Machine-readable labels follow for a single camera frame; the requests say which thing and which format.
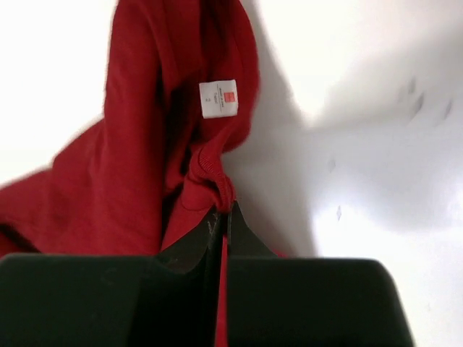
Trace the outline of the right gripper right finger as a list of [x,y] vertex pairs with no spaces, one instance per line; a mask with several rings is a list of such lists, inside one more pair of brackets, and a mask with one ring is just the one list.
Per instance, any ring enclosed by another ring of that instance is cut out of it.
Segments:
[[227,221],[228,268],[226,284],[227,342],[230,346],[264,346],[263,327],[269,319],[271,289],[266,287],[266,268],[276,257],[250,229],[238,202]]

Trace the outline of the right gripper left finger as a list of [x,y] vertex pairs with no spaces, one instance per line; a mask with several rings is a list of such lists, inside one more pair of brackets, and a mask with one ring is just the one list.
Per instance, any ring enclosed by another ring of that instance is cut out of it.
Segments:
[[163,329],[169,346],[213,346],[221,272],[221,214],[213,207],[191,232],[161,253],[174,278]]

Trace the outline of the dark red t shirt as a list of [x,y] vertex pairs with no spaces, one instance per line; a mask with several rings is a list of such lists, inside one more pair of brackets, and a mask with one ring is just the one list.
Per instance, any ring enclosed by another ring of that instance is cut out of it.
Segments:
[[119,1],[103,118],[1,189],[3,346],[169,346],[163,251],[221,214],[215,344],[227,346],[221,162],[250,132],[258,52],[240,1]]

